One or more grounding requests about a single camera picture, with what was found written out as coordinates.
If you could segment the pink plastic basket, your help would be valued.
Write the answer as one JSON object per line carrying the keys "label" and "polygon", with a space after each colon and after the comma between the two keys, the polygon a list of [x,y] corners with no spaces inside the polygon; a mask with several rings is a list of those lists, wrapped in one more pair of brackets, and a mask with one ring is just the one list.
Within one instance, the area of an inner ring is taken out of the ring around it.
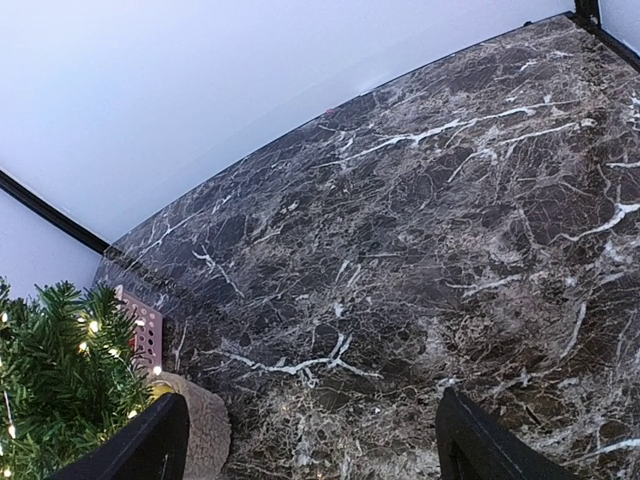
{"label": "pink plastic basket", "polygon": [[133,337],[129,341],[134,352],[135,363],[151,375],[159,375],[162,368],[163,315],[144,304],[122,285],[115,288],[121,307],[133,317]]}

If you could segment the beige tree pot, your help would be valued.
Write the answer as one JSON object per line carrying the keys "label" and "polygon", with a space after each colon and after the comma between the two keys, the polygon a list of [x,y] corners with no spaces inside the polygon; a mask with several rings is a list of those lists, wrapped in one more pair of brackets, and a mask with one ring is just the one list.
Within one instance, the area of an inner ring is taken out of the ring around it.
{"label": "beige tree pot", "polygon": [[231,424],[223,399],[168,372],[154,375],[150,385],[153,399],[177,393],[186,401],[190,428],[184,479],[221,479],[231,445]]}

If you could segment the small green christmas tree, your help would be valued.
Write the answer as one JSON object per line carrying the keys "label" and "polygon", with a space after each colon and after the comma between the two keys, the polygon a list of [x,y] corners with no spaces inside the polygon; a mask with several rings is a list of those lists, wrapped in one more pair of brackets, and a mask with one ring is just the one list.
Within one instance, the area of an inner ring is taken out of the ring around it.
{"label": "small green christmas tree", "polygon": [[1,476],[46,479],[112,438],[150,403],[113,289],[69,282],[35,298],[1,283]]}

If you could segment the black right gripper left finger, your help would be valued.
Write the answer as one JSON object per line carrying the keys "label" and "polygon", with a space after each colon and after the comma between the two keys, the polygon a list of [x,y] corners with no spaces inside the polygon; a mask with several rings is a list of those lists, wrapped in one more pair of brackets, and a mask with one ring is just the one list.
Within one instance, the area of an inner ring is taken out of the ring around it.
{"label": "black right gripper left finger", "polygon": [[113,438],[51,478],[181,479],[189,430],[185,398],[177,393],[164,394]]}

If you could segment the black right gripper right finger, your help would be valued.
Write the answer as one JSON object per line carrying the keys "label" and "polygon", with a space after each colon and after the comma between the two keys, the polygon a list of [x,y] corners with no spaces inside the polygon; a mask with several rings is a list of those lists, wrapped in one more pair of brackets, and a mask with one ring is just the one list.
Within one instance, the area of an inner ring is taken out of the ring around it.
{"label": "black right gripper right finger", "polygon": [[436,412],[436,440],[444,479],[573,479],[454,388]]}

